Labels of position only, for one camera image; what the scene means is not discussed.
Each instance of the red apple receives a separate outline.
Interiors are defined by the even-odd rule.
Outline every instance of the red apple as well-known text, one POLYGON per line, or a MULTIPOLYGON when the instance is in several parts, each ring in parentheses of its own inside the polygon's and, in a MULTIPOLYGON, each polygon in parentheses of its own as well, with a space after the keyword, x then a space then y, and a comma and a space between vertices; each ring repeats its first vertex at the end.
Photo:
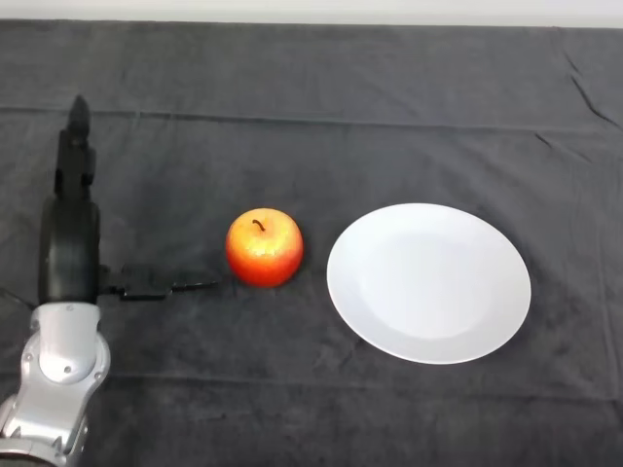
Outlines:
POLYGON ((303 260, 303 237, 290 216, 261 208, 238 217, 225 240, 227 261, 244 282, 275 287, 288 280, 303 260))

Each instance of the plate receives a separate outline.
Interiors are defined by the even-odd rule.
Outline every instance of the plate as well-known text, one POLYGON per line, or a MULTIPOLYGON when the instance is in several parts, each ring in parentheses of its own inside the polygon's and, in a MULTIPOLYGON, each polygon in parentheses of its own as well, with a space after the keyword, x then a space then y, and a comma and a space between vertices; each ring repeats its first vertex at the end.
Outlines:
POLYGON ((530 307, 526 265, 485 221, 436 204, 371 212, 336 241, 331 299, 352 330, 414 362, 487 355, 519 330, 530 307))

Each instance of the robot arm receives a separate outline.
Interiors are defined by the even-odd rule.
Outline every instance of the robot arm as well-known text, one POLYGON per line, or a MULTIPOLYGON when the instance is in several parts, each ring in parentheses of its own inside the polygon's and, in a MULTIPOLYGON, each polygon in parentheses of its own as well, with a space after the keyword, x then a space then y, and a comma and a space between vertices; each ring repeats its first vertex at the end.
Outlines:
POLYGON ((78 97, 58 138, 55 193, 45 204, 34 334, 21 354, 21 386, 0 406, 0 454, 77 465, 85 410, 104 381, 110 351, 100 312, 99 210, 91 201, 95 153, 87 102, 78 97))

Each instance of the apple stem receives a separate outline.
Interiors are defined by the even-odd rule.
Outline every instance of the apple stem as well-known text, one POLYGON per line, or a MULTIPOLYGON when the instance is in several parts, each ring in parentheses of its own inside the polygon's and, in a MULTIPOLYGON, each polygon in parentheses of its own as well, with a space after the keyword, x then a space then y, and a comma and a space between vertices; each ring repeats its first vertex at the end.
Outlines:
POLYGON ((264 229, 264 226, 262 225, 262 223, 256 219, 253 219, 253 224, 257 224, 258 226, 260 226, 260 229, 262 229, 262 232, 266 230, 264 229))

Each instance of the white wall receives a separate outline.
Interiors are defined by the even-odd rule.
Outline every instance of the white wall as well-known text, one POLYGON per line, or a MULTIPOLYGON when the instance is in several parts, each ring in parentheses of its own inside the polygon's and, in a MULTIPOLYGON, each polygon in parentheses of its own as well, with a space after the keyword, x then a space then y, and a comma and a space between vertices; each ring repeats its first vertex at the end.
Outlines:
POLYGON ((623 0, 0 0, 0 18, 623 27, 623 0))

